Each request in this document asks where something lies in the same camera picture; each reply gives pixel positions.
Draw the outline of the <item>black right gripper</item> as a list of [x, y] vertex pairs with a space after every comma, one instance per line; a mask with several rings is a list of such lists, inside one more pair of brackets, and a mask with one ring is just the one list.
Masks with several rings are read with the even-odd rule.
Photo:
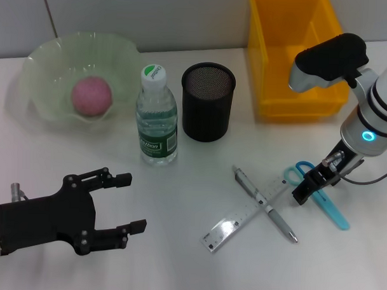
[[340, 181], [340, 177], [330, 169], [330, 163], [335, 165], [336, 172], [342, 173], [348, 171], [361, 159], [360, 155], [350, 150], [345, 142], [340, 140], [320, 164], [305, 173], [303, 181], [292, 192], [294, 199], [302, 205], [320, 188], [327, 185], [335, 186]]

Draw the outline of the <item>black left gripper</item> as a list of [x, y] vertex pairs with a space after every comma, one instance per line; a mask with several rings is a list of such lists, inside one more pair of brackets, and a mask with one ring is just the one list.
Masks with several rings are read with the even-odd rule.
[[147, 221], [95, 230], [96, 213], [90, 191], [130, 186], [132, 179], [130, 173], [113, 176], [104, 167], [64, 177], [61, 189], [50, 196], [0, 204], [1, 254], [62, 241], [82, 256], [90, 253], [92, 239], [93, 252], [125, 249], [128, 236], [144, 233]]

